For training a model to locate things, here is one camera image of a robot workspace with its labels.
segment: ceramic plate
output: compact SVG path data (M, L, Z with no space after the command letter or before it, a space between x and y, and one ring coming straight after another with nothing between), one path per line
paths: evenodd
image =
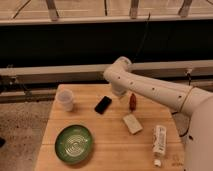
M90 131L81 125L71 125L61 131L55 142L59 159L68 164L84 160L92 150L93 138Z

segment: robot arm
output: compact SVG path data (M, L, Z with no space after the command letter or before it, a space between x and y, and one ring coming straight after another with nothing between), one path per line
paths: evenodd
M128 58L120 57L104 72L104 78L111 83L112 92L117 96L129 89L188 115L192 115L196 106L212 96L212 93L192 86L129 73L131 65Z
M129 73L131 61L120 57L104 72L118 96L126 90L155 100L191 116L186 140L184 171L212 171L213 94L192 86Z

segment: wooden tabletop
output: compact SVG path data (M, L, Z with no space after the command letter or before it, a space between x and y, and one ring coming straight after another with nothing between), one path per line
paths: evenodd
M75 96L72 112L64 112L53 102L46 131L37 159L36 171L181 171L184 150L171 114L163 105L136 94L137 109L133 112L143 125L143 131L131 135L122 118L129 113L127 92L122 98L111 93L108 84L62 84L58 90L68 88ZM96 104L108 96L111 105L103 115L94 111ZM92 154L83 162L69 166L60 161L54 143L62 129L72 124L86 126L94 138ZM167 127L167 153L162 168L153 164L153 128Z

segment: floor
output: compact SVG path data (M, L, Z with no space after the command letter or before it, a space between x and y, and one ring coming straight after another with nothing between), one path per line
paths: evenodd
M0 104L1 171L33 171L48 120L52 101ZM188 127L188 118L173 115L180 134Z

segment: paper cup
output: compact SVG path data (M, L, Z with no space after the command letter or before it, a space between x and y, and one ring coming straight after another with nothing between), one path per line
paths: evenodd
M64 111L72 111L74 103L73 92L69 89L60 90L56 94L56 101Z

